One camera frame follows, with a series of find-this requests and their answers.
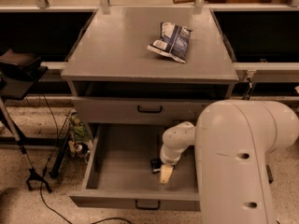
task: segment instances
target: gray tabletop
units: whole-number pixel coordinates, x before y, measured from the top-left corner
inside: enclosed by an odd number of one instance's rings
[[[192,29],[186,63],[147,50],[160,38],[160,23]],[[211,12],[192,7],[110,7],[99,9],[62,73],[67,80],[150,82],[238,81]]]

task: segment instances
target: open drawer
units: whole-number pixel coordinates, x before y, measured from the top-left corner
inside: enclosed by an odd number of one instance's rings
[[[168,184],[160,184],[150,160],[159,158],[164,126],[101,125],[82,191],[70,193],[79,207],[199,211],[195,158],[188,148]]]

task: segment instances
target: power cord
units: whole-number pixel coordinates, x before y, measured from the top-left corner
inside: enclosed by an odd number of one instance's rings
[[[46,173],[47,173],[48,164],[49,164],[49,162],[50,162],[50,159],[51,159],[51,157],[52,157],[54,151],[57,149],[57,143],[58,143],[58,140],[59,140],[59,132],[58,132],[58,125],[57,125],[57,121],[56,121],[56,119],[55,119],[55,116],[54,116],[54,114],[53,114],[53,112],[52,112],[52,110],[51,110],[51,108],[50,108],[50,105],[49,105],[49,103],[48,103],[48,101],[47,101],[47,99],[46,99],[45,94],[43,94],[43,96],[44,96],[45,102],[46,102],[46,104],[47,104],[47,107],[49,108],[50,113],[51,113],[51,115],[52,115],[52,117],[53,117],[53,119],[54,119],[55,126],[56,126],[56,134],[57,134],[57,135],[56,135],[55,145],[54,145],[54,146],[55,146],[55,149],[50,153],[50,155],[49,155],[49,157],[48,157],[48,160],[47,160],[47,163],[46,163],[46,165],[45,165],[45,167],[44,167],[44,169],[43,169],[43,175],[42,175],[42,177],[44,178],[45,175],[46,175]],[[51,208],[50,206],[47,205],[47,203],[46,203],[46,201],[45,201],[45,199],[44,199],[44,196],[43,196],[43,191],[42,191],[43,189],[42,189],[42,188],[43,188],[43,182],[40,183],[39,193],[40,193],[41,200],[43,201],[43,203],[45,204],[45,206],[46,206],[50,211],[54,212],[54,213],[57,214],[59,217],[61,217],[63,220],[65,220],[67,223],[72,224],[72,222],[69,221],[66,217],[64,217],[62,214],[60,214],[59,212],[57,212],[55,209],[53,209],[53,208]],[[121,218],[121,217],[110,217],[110,218],[106,218],[106,219],[102,219],[102,220],[95,221],[95,222],[93,222],[92,224],[100,223],[100,222],[107,221],[107,220],[123,220],[123,221],[126,221],[126,222],[129,223],[129,224],[133,224],[131,221],[129,221],[129,220],[125,219],[125,218]]]

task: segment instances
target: drawer front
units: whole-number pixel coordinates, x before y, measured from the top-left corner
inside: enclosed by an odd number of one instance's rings
[[[171,124],[197,120],[211,101],[74,98],[82,121],[90,123]]]
[[[101,125],[82,191],[71,193],[71,199],[80,207],[199,211],[192,148],[182,154],[166,185],[151,171],[163,132],[163,125]]]

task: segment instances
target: crumpled snack bag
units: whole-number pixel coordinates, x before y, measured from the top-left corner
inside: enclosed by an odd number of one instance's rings
[[[184,26],[178,26],[171,22],[162,22],[160,40],[148,45],[148,49],[170,57],[178,63],[186,63],[191,31]]]

